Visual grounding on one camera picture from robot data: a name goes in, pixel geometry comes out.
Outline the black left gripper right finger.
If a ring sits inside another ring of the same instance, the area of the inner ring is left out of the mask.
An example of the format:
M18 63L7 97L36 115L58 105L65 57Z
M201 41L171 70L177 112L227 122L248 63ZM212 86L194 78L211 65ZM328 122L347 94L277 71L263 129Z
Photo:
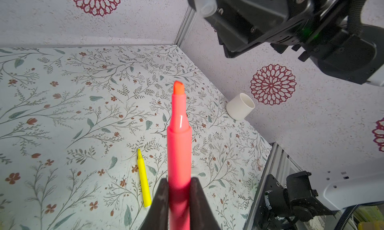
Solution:
M190 186L190 229L220 230L204 190L198 178L191 178Z

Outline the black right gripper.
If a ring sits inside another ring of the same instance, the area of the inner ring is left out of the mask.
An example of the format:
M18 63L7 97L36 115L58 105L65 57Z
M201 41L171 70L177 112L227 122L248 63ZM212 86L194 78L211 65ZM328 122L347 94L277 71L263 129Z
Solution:
M324 74L357 84L384 83L384 30L362 23L367 0L217 0L218 12L206 20L229 52L242 52L280 26L282 54L303 48Z

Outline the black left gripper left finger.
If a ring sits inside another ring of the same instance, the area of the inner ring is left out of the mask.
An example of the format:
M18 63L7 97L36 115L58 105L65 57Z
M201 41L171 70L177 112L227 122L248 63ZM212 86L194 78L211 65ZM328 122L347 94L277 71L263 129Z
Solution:
M140 230L167 230L169 220L169 183L161 179L147 216Z

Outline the pink highlighter pen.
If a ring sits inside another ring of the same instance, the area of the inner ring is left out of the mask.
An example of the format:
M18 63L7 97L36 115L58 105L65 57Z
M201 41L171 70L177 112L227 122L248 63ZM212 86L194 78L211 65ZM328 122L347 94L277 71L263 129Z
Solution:
M190 229L192 128L187 117L187 95L182 82L174 82L172 114L167 128L170 229Z

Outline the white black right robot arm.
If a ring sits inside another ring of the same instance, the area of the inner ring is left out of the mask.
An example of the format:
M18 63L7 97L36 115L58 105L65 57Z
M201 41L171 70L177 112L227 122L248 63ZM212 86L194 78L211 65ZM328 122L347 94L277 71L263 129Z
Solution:
M300 158L286 188L257 200L275 218L308 221L384 200L384 28L368 10L384 0L188 0L217 33L224 57L204 54L234 121L250 118Z

